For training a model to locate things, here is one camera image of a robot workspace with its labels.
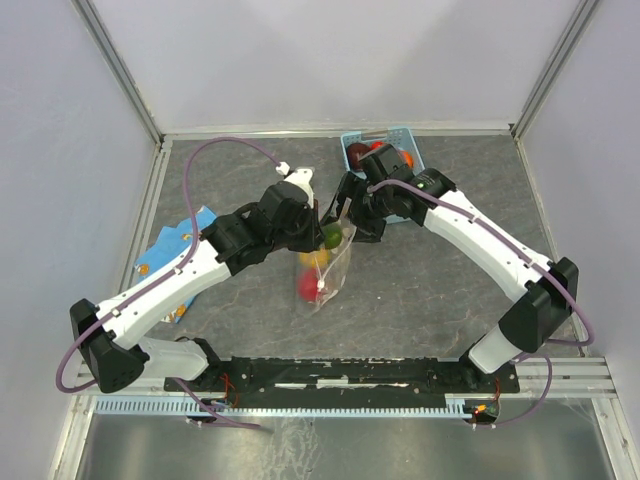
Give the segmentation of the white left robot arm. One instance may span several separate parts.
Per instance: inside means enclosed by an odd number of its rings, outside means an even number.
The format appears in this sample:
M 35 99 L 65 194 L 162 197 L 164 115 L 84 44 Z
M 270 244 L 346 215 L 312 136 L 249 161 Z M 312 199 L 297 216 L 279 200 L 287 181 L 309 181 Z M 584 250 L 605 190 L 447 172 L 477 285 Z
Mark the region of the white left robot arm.
M 172 309 L 274 251 L 312 252 L 322 242 L 317 203 L 306 169 L 269 186 L 261 199 L 217 217 L 194 247 L 129 290 L 99 304 L 70 308 L 74 348 L 103 393 L 140 378 L 179 378 L 209 390 L 221 378 L 215 352 L 202 339 L 164 341 L 148 331 Z

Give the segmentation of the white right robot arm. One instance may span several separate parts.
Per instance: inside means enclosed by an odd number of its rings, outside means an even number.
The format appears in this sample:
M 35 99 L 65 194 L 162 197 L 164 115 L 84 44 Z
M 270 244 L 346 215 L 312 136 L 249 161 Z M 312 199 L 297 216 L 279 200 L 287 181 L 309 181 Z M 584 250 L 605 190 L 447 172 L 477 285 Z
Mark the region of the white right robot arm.
M 526 247 L 475 207 L 446 175 L 419 173 L 384 145 L 360 160 L 363 175 L 345 173 L 323 223 L 346 216 L 355 239 L 377 243 L 391 216 L 409 219 L 457 247 L 512 302 L 498 324 L 466 353 L 458 368 L 467 389 L 481 391 L 495 371 L 523 354 L 534 354 L 576 312 L 579 270 L 568 258 L 553 261 Z

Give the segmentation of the clear dotted zip top bag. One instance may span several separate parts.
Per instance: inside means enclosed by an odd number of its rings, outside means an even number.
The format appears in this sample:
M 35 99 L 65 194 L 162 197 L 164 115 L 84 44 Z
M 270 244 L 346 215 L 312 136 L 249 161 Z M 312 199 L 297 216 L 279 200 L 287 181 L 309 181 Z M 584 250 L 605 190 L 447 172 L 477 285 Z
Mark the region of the clear dotted zip top bag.
M 356 234 L 356 227 L 351 224 L 347 217 L 342 217 L 338 222 L 343 232 L 341 245 L 333 250 L 324 248 L 324 240 L 318 250 L 325 249 L 330 253 L 330 262 L 327 267 L 307 268 L 300 264 L 298 254 L 296 254 L 295 264 L 295 310 L 306 317 L 319 312 L 331 299 L 340 293 L 346 283 L 347 274 L 351 261 L 351 250 Z M 305 302 L 297 293 L 297 279 L 306 269 L 313 269 L 318 276 L 319 297 L 316 302 Z

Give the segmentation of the green toy lime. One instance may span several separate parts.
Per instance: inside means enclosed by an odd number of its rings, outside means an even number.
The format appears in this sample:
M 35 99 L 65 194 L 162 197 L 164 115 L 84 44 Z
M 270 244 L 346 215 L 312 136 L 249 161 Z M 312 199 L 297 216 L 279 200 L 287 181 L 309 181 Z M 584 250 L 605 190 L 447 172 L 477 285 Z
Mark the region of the green toy lime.
M 333 250 L 338 248 L 343 240 L 342 228 L 338 223 L 325 225 L 322 229 L 324 235 L 324 248 Z

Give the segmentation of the green yellow toy mango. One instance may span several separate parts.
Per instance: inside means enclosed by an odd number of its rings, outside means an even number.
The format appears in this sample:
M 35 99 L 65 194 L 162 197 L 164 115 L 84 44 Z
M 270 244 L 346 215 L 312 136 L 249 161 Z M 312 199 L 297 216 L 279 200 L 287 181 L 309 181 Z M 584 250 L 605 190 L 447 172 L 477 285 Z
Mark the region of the green yellow toy mango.
M 325 249 L 309 253 L 299 253 L 298 260 L 304 267 L 323 269 L 327 267 L 330 262 L 330 253 Z

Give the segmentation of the red toy apple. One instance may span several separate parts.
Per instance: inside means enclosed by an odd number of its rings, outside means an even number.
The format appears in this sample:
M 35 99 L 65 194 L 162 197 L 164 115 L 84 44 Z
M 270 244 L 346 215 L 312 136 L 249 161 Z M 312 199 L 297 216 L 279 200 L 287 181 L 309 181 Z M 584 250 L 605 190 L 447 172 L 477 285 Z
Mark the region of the red toy apple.
M 319 297 L 318 276 L 315 270 L 306 269 L 297 279 L 297 293 L 305 302 L 316 302 Z

